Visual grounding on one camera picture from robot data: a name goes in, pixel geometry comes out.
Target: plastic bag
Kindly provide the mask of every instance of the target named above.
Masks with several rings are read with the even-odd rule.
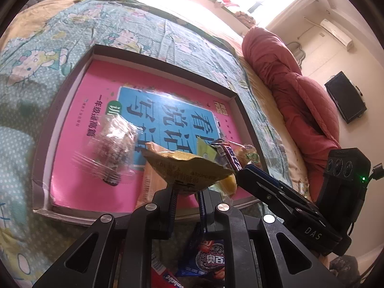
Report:
[[[241,167],[244,168],[248,163],[252,163],[259,169],[263,169],[259,154],[254,146],[241,145],[231,141],[230,143],[234,148],[235,155],[239,160]]]
[[[122,174],[130,174],[136,142],[142,130],[120,115],[104,115],[98,124],[101,129],[75,161],[83,169],[116,186]]]

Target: red quilt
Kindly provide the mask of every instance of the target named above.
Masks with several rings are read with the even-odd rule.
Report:
[[[273,33],[252,28],[244,37],[242,49],[246,61],[271,90],[288,132],[302,153],[315,201],[329,151],[340,148],[336,106],[316,81],[302,76],[292,53]]]

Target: metal screw head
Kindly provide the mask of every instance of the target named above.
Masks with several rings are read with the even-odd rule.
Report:
[[[157,208],[157,205],[154,203],[150,203],[150,204],[145,205],[145,209],[147,209],[148,211],[156,210],[156,208]]]
[[[272,214],[266,214],[263,216],[263,220],[266,223],[273,223],[275,221],[275,217]]]
[[[104,214],[101,218],[100,218],[100,221],[102,221],[103,223],[108,223],[112,220],[112,216],[110,216],[109,214]]]
[[[219,204],[219,205],[217,205],[217,208],[220,211],[227,211],[227,210],[229,210],[229,206],[227,204]]]

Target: green label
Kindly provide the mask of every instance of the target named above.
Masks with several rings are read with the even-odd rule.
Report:
[[[249,153],[246,155],[247,159],[253,163],[260,163],[260,157],[257,153]]]
[[[119,115],[121,114],[122,104],[119,101],[110,101],[105,110],[106,115]]]

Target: oreo package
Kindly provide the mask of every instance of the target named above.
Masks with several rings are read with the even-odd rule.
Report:
[[[197,223],[182,258],[176,277],[199,276],[210,280],[214,285],[223,286],[224,241],[204,240],[200,223]]]

